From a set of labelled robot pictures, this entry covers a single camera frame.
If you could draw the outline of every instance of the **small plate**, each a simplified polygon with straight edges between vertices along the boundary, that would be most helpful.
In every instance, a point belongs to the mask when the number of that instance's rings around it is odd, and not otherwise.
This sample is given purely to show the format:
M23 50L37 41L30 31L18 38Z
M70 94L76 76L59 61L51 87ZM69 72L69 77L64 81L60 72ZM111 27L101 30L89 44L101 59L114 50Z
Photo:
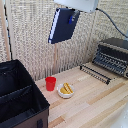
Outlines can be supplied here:
M60 84L60 85L57 86L58 94L59 94L62 98L70 98L70 97L73 96L73 94L74 94L74 87L73 87L72 85L69 85L69 86L71 87L71 89L72 89L72 91L73 91L73 93L71 93L71 94L63 94L63 93L60 92L60 89L61 89L62 87L64 87L63 84Z

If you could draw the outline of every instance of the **wooden countertop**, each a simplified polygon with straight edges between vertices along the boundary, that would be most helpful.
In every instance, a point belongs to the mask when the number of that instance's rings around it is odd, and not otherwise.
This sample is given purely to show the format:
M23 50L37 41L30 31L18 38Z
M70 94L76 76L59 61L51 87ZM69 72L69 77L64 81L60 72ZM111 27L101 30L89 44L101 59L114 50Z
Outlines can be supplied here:
M54 75L56 87L65 82L75 88L70 99L56 90L48 92L45 79L36 81L48 102L49 128L110 128L128 102L128 79L118 77L109 85L79 70L79 67Z

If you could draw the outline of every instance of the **red cup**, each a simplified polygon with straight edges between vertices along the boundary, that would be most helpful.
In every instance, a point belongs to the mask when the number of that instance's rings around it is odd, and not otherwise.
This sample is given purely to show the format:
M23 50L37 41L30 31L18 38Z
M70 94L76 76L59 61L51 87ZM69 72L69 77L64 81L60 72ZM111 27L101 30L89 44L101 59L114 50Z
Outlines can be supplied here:
M56 84L56 78L55 77L47 77L45 78L46 81L46 89L48 91L53 91L55 88L55 84Z

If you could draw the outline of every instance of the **yellow food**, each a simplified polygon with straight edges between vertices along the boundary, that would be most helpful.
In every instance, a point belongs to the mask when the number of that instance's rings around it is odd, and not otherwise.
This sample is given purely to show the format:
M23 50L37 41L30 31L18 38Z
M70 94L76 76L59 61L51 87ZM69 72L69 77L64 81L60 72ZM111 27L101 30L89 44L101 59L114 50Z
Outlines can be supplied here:
M68 92L68 94L73 93L72 89L70 88L68 83L64 83L64 88Z
M63 94L68 94L68 92L63 87L60 89L60 92Z

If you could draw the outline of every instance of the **food on plate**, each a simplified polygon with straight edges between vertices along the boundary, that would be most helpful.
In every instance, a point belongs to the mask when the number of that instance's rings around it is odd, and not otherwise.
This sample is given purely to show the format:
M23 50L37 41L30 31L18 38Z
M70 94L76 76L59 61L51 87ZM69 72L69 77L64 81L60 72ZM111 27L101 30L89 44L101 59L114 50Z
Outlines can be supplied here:
M60 92L63 94L68 94L68 92L63 87L60 89Z
M68 92L68 94L73 93L73 91L68 83L64 83L64 89Z

